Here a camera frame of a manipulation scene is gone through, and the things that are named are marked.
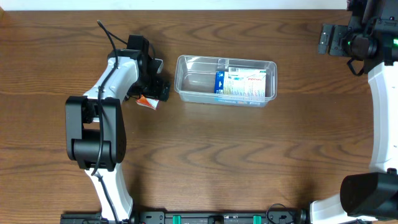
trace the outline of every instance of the white wall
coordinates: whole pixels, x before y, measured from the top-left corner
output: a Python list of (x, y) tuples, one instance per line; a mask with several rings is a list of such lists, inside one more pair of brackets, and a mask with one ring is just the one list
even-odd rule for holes
[(13, 10), (345, 9), (346, 0), (0, 0)]

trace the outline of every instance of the barcode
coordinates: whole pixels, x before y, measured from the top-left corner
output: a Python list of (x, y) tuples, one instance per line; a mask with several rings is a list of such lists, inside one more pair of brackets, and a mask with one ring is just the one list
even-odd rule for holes
[(238, 68), (229, 68), (229, 72), (239, 72)]

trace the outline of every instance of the green strip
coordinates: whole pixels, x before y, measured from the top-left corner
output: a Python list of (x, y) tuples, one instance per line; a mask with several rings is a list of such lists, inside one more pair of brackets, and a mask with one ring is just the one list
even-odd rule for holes
[(181, 216), (173, 215), (173, 224), (181, 224)]
[(261, 224), (261, 216), (259, 215), (253, 216), (253, 224)]

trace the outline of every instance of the transparent box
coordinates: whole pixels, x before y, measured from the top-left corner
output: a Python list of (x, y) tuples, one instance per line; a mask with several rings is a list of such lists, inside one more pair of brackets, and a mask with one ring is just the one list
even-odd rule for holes
[[(214, 93), (216, 72), (228, 71), (229, 67), (266, 70), (265, 97)], [(260, 60), (181, 55), (175, 70), (174, 90), (187, 102), (265, 107), (277, 94), (277, 66)]]

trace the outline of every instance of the wood grain surface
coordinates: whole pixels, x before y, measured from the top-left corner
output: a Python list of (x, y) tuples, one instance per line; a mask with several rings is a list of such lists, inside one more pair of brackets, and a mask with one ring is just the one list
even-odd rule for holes
[(65, 145), (65, 100), (89, 90), (111, 45), (101, 19), (143, 34), (174, 80), (179, 55), (271, 60), (278, 95), (265, 108), (184, 103), (122, 105), (123, 172), (142, 207), (170, 211), (307, 207), (368, 171), (373, 106), (367, 76), (318, 55), (323, 23), (345, 11), (7, 12), (0, 22), (0, 223), (59, 223), (101, 208)]

